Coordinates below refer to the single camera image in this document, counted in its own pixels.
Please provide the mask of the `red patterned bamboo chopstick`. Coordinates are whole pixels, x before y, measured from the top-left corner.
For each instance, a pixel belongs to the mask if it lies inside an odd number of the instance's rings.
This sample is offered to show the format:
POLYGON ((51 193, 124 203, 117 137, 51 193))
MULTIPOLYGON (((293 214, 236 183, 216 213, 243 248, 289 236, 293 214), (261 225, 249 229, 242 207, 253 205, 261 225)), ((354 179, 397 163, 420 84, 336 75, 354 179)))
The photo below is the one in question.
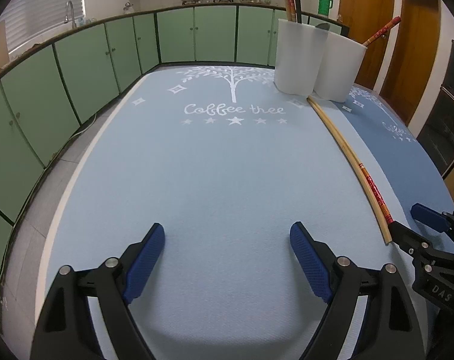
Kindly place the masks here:
POLYGON ((386 223, 387 224, 391 224, 393 222, 393 217, 392 217, 391 212, 389 211, 389 209, 387 207, 387 203, 385 203, 385 201, 384 201, 384 199, 382 197, 382 194, 378 190, 376 184, 374 183, 374 180, 372 179, 370 173, 367 171, 367 169, 364 166, 364 164, 363 163, 359 163, 358 166, 359 166, 360 170, 362 171, 367 183, 369 184, 370 189, 372 190, 372 192, 374 194, 374 197, 377 200, 377 203, 379 205, 380 210, 383 213, 383 216, 384 216, 384 218, 386 220, 386 223))

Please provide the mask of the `dark blue table mat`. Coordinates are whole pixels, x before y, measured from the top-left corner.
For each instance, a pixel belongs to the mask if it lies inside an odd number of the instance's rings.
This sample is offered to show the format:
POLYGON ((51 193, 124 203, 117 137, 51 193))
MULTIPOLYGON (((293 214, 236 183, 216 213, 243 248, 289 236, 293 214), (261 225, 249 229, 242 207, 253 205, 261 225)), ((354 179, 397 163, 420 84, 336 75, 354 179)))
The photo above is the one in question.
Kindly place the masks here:
POLYGON ((338 108, 381 166, 409 228, 430 239, 436 249, 454 253, 454 243, 447 234, 421 224, 410 214, 416 203, 440 213, 454 211, 440 173, 416 138, 381 97, 361 86, 353 86, 338 108))

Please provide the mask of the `chrome sink faucet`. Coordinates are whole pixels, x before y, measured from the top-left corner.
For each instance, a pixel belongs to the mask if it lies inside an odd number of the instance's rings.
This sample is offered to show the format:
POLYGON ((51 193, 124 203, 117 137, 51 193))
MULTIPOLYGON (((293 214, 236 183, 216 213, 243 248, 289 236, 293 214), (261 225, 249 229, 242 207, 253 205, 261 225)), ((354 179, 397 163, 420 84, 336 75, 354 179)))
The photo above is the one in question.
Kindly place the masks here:
POLYGON ((66 2, 66 12, 64 17, 64 23, 71 24, 71 28, 76 28, 76 18, 75 18, 75 9, 72 0, 66 2))

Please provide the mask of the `white two-compartment utensil holder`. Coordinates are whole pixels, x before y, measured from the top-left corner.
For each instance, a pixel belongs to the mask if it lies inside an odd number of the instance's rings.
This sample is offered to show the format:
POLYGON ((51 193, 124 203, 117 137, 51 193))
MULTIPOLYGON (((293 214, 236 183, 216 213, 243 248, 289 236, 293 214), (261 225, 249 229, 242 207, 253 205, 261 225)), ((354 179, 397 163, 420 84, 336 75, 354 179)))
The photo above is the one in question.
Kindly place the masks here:
POLYGON ((366 50, 326 29, 280 19, 274 84, 285 94, 345 102, 366 50))

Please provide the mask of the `black glass cabinet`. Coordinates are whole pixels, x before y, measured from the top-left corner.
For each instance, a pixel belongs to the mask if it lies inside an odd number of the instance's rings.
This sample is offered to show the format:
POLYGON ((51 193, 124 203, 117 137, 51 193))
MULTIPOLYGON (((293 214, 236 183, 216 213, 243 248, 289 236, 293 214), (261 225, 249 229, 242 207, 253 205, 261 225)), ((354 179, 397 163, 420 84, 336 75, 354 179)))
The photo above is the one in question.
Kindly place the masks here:
POLYGON ((446 177, 454 167, 454 41, 439 95, 418 141, 439 173, 446 177))

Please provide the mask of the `right wooden door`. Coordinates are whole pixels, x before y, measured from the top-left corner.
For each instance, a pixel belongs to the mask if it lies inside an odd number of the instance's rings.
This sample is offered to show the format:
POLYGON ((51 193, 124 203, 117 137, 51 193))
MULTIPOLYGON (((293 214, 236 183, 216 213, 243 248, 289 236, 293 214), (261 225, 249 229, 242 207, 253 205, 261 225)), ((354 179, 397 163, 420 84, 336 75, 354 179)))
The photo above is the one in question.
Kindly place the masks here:
POLYGON ((407 125, 424 94, 440 38, 440 0, 402 0, 401 23, 381 97, 407 125))

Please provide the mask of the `plain bamboo chopstick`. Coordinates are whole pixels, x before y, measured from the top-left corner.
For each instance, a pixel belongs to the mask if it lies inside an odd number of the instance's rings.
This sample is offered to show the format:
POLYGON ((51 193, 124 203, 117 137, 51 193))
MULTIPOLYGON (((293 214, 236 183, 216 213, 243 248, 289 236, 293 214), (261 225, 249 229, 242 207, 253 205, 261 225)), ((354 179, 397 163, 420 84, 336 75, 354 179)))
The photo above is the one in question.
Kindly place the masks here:
POLYGON ((392 242, 392 237, 388 229, 388 224, 383 216, 382 211, 379 208, 376 198, 372 190, 370 189, 369 184, 367 183, 362 171, 360 170, 358 164, 361 163, 361 160, 357 157, 355 151, 352 149, 350 144, 346 141, 341 132, 337 129, 335 124, 331 121, 329 116, 324 112, 322 107, 317 103, 317 101, 312 97, 307 97, 307 102, 311 105, 313 110, 316 112, 317 116, 322 120, 322 123, 330 132, 330 135, 333 136, 333 139, 336 141, 338 147, 343 152, 344 157, 349 162, 353 172, 355 173, 361 188, 363 189, 365 196, 367 197, 368 202, 370 203, 371 209, 374 213, 374 216, 378 222, 378 227, 383 237, 384 243, 390 244, 392 242))

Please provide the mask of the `wooden door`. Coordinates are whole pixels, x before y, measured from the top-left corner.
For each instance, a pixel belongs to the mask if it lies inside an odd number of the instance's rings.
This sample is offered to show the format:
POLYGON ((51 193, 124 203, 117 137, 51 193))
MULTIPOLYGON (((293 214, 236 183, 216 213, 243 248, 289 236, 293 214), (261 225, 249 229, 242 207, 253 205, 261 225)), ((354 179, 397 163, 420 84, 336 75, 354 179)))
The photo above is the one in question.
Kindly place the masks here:
POLYGON ((381 97, 407 125, 424 94, 440 38, 440 0, 402 0, 401 23, 381 97))
MULTIPOLYGON (((349 27, 348 37, 362 43, 394 17, 395 0, 340 0, 339 17, 349 27)), ((378 79, 389 36, 367 47, 355 82, 372 89, 378 79)))

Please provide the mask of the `green thermos flask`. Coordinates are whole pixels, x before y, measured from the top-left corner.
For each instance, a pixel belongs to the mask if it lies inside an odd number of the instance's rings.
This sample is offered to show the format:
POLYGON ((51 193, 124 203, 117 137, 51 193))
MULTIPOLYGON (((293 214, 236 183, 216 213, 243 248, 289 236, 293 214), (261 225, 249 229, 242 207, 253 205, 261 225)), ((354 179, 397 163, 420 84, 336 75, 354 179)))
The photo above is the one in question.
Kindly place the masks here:
POLYGON ((330 14, 330 9, 333 8, 333 2, 334 0, 318 0, 318 15, 328 17, 330 14))

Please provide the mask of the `left wooden door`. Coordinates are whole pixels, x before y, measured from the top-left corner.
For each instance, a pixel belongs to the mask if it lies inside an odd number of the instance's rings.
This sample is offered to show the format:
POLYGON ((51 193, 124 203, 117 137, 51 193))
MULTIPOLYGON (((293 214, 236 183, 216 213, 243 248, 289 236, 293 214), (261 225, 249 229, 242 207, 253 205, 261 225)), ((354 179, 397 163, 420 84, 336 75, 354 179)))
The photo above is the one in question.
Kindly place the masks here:
MULTIPOLYGON (((340 0, 339 17, 349 27, 348 37, 362 43, 394 17, 395 0, 340 0)), ((367 47, 355 82, 372 89, 378 79, 389 36, 367 47)))

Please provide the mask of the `green lower kitchen cabinets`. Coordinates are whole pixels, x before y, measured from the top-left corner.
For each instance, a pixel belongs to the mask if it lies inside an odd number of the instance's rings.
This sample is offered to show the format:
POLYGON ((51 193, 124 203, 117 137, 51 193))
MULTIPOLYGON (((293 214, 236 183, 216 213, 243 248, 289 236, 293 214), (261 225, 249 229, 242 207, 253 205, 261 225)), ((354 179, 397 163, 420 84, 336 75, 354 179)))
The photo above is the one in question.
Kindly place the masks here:
POLYGON ((283 10, 238 5, 117 17, 34 46, 0 69, 0 280, 14 223, 67 141, 141 77, 171 67, 187 116, 281 116, 306 99, 274 85, 283 10))

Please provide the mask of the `light blue table mat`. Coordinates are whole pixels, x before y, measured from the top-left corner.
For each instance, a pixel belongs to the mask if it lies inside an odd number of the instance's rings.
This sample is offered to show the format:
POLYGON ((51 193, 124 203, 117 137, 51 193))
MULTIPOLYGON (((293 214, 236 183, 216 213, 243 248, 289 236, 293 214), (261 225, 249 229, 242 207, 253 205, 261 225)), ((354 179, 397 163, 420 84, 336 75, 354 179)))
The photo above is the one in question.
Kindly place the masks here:
POLYGON ((325 310, 293 255, 301 222, 361 267, 407 260, 385 245, 343 154, 304 101, 270 83, 152 72, 85 152, 39 270, 98 266, 163 225, 163 252, 130 306, 159 359, 297 359, 325 310))

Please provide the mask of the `window roller blind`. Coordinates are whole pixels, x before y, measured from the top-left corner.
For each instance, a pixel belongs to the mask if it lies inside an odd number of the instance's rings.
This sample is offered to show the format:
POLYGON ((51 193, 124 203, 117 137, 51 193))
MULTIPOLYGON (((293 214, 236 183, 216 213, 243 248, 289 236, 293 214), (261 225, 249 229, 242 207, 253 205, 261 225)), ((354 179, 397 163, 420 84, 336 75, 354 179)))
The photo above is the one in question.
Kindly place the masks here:
POLYGON ((84 15, 84 0, 11 0, 0 20, 5 23, 7 49, 14 50, 34 36, 64 23, 73 5, 72 17, 84 15))

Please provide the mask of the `pink bamboo chopstick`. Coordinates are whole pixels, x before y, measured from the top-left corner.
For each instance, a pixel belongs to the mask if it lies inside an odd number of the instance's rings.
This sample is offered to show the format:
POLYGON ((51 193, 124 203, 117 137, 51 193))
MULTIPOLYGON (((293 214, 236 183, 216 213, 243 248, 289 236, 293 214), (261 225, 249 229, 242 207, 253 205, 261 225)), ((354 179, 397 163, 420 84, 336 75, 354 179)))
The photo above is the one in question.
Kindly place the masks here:
POLYGON ((385 35, 387 32, 389 32, 391 29, 396 27, 401 22, 400 16, 396 16, 393 19, 391 19, 387 24, 385 24, 383 27, 381 27, 380 30, 378 30, 375 34, 373 34, 371 37, 369 37, 365 42, 362 43, 364 47, 369 46, 371 43, 376 41, 378 38, 381 38, 381 36, 385 35))

